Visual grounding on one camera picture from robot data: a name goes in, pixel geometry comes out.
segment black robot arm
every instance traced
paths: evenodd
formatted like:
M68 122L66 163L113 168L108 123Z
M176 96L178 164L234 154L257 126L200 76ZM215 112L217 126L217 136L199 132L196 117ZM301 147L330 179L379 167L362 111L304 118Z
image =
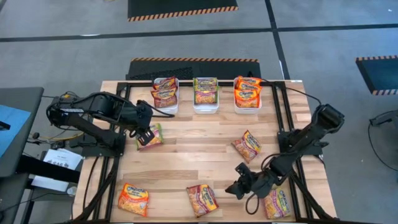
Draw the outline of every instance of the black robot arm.
M301 183L293 170L293 163L326 134L337 132L343 123L344 115L332 106L318 106L312 116L311 123L302 130L292 131L287 137L287 141L292 146L289 151L271 155L275 157L265 165L264 163L269 157L264 159L261 164L261 171L258 173L251 172L246 164L241 163L235 168L240 174L240 178L225 191L235 194L238 199L242 199L244 194L249 192L253 192L258 198L264 198L269 194L274 184L281 185L286 178L291 177L321 219L335 220L317 204L311 193Z
M73 126L93 136L98 144L110 149L119 148L120 144L123 144L119 139L120 135L95 126L83 119L83 114L130 131L130 137L137 136L142 145L154 138L149 129L152 108L145 101L138 101L137 105L133 105L112 93L92 93L84 98L68 94L55 97L46 113L52 125L61 129L62 126Z

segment white paper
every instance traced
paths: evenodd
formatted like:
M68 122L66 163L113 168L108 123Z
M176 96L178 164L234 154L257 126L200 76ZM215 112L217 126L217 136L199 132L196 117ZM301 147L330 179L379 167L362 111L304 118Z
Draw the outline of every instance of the white paper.
M67 149L49 149L44 157L44 162L75 170L77 165L81 161L81 158L81 155L71 152ZM35 176L32 181L32 185L64 192L67 190L68 182L54 180L47 177Z

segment black floor mat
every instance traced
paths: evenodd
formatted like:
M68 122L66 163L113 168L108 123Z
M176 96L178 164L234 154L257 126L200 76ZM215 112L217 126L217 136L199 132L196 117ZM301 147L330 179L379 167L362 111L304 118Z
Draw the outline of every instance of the black floor mat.
M130 63L126 80L154 80L176 76L180 80L193 77L217 77L232 80L252 72L261 78L257 59L227 58L134 58Z
M134 22L235 10L236 0L129 0L127 16Z
M398 94L398 57L359 57L356 64L373 95Z

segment hazard stripe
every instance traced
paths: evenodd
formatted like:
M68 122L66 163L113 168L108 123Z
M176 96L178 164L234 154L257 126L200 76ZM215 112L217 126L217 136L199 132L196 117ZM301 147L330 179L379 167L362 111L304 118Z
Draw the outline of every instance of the hazard stripe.
M373 90L372 95L378 95L378 96L383 96L383 95L396 95L398 94L397 89L393 90Z
M374 57L357 57L355 61L362 61L362 60L383 60L383 59L397 59L398 56L396 55L387 55L387 56L374 56Z
M199 10L189 10L189 11L181 11L181 12L168 12L161 14L153 14L153 15L144 15L144 16L134 16L127 19L129 22L135 21L146 21L151 19L163 19L170 17L179 17L179 16L192 16L198 14L207 14L207 13L216 13L216 12L228 12L228 11L237 11L239 10L238 6L228 6L228 7L217 7L211 9L199 9Z
M179 62L256 62L253 58L133 58L131 61L179 61Z

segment blue mat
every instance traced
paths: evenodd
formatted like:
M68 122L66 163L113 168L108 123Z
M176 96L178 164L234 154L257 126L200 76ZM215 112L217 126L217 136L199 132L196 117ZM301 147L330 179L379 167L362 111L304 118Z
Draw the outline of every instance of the blue mat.
M11 125L10 130L0 131L0 157L30 116L30 112L0 105L0 121Z

